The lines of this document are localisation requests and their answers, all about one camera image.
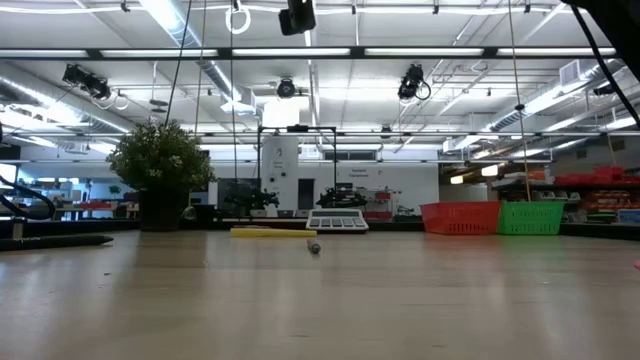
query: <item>green plant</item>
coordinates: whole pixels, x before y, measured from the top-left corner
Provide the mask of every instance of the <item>green plant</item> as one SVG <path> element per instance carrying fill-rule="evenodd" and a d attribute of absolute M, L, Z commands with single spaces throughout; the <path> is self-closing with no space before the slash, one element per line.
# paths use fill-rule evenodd
<path fill-rule="evenodd" d="M 136 124 L 108 157 L 111 170 L 136 190 L 189 192 L 215 181 L 209 156 L 175 122 Z"/>
<path fill-rule="evenodd" d="M 116 195 L 120 194 L 120 186 L 118 185 L 109 186 L 109 193 L 111 194 L 111 196 L 116 197 Z"/>

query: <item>white pillar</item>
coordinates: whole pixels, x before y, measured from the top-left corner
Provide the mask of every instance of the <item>white pillar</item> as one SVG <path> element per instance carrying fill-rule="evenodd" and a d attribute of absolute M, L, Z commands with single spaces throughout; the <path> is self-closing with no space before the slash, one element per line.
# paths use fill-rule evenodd
<path fill-rule="evenodd" d="M 262 146 L 262 190 L 278 195 L 280 206 L 269 207 L 269 216 L 276 210 L 298 209 L 298 138 L 272 136 Z"/>

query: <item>ceiling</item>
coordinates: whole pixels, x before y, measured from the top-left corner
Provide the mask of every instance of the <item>ceiling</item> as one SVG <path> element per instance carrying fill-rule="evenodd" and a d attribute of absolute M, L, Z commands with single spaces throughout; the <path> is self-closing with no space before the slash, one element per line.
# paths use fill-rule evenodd
<path fill-rule="evenodd" d="M 183 1 L 185 12 L 189 1 Z M 285 8 L 286 0 L 253 1 L 243 0 L 243 5 Z M 351 0 L 317 0 L 319 10 L 345 9 Z M 515 1 L 520 6 L 524 1 Z M 228 1 L 207 2 L 209 6 L 228 5 Z M 359 7 L 376 5 L 424 5 L 431 1 L 411 0 L 357 0 Z M 500 0 L 441 0 L 441 6 L 456 6 L 460 9 L 480 7 L 490 9 L 504 7 L 507 1 Z M 553 9 L 560 4 L 556 0 L 536 1 L 537 8 Z M 23 0 L 0 1 L 0 6 L 27 9 L 81 9 L 118 7 L 117 0 Z M 137 1 L 129 0 L 128 5 L 139 7 Z M 203 1 L 193 1 L 193 7 L 201 8 Z M 251 12 L 249 29 L 239 35 L 232 35 L 226 28 L 223 10 L 207 11 L 204 31 L 204 45 L 207 47 L 292 47 L 305 46 L 302 35 L 285 37 L 280 33 L 277 14 L 273 12 Z M 151 48 L 175 47 L 167 33 L 146 12 L 134 10 L 130 13 L 109 11 L 91 14 L 38 15 L 1 13 L 0 48 Z M 191 24 L 202 29 L 204 11 L 192 12 Z M 546 13 L 532 12 L 513 14 L 514 36 L 518 45 L 539 46 L 587 46 L 588 43 L 573 15 L 561 12 L 539 26 Z M 587 15 L 600 46 L 610 46 L 606 37 Z M 240 15 L 234 21 L 242 22 Z M 470 16 L 441 13 L 432 14 L 387 14 L 360 13 L 317 15 L 317 27 L 312 32 L 313 46 L 451 46 L 456 36 L 466 27 L 457 46 L 511 46 L 511 31 L 507 15 Z M 517 62 L 520 87 L 523 96 L 558 79 L 559 68 L 568 60 L 521 60 Z M 109 80 L 109 84 L 120 89 L 130 100 L 125 110 L 109 109 L 113 114 L 136 123 L 145 121 L 153 108 L 152 98 L 153 64 L 145 61 L 108 62 L 78 61 L 83 68 Z M 319 86 L 318 123 L 338 126 L 342 129 L 379 130 L 381 125 L 393 124 L 396 129 L 411 131 L 418 129 L 474 130 L 471 114 L 494 114 L 516 103 L 514 66 L 511 61 L 488 60 L 444 61 L 429 80 L 433 87 L 432 98 L 420 106 L 414 105 L 404 111 L 397 99 L 400 78 L 415 60 L 316 60 Z M 437 60 L 418 61 L 425 72 L 434 68 Z M 236 86 L 253 88 L 258 95 L 258 104 L 275 99 L 272 84 L 282 77 L 292 77 L 301 88 L 310 87 L 307 60 L 243 60 L 220 61 L 221 69 L 228 74 Z M 11 61 L 0 66 L 16 67 L 40 79 L 68 90 L 62 82 L 66 63 L 61 61 Z M 157 66 L 157 89 L 155 99 L 169 101 L 170 84 L 175 75 L 177 62 L 160 61 Z M 477 69 L 493 68 L 479 83 L 460 97 L 463 89 L 479 75 Z M 201 131 L 215 131 L 229 128 L 238 122 L 240 130 L 256 127 L 254 116 L 224 114 L 220 110 L 221 101 L 217 91 L 211 96 L 208 89 L 215 88 L 206 77 L 202 80 L 199 99 L 200 110 L 196 111 L 198 97 L 199 67 L 185 61 L 180 66 L 177 89 L 173 99 L 171 118 L 181 120 L 185 126 L 193 126 L 198 114 Z M 70 92 L 89 100 L 80 90 Z M 564 116 L 582 111 L 584 105 L 571 99 L 562 107 L 554 107 L 545 115 Z M 296 99 L 301 107 L 301 121 L 311 124 L 309 99 Z M 425 138 L 416 142 L 442 142 L 443 139 Z"/>

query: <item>red basket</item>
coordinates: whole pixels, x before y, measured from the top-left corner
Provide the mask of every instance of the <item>red basket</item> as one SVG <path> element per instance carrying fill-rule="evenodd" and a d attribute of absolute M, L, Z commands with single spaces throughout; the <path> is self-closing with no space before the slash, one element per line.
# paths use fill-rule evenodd
<path fill-rule="evenodd" d="M 454 202 L 421 205 L 427 232 L 445 235 L 495 234 L 500 216 L 499 201 Z"/>

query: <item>table surface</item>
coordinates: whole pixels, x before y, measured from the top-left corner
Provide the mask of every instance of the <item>table surface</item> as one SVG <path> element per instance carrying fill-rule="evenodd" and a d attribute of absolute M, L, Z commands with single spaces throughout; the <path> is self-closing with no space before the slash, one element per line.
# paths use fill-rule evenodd
<path fill-rule="evenodd" d="M 0 358 L 638 359 L 640 243 L 110 234 L 0 254 Z"/>

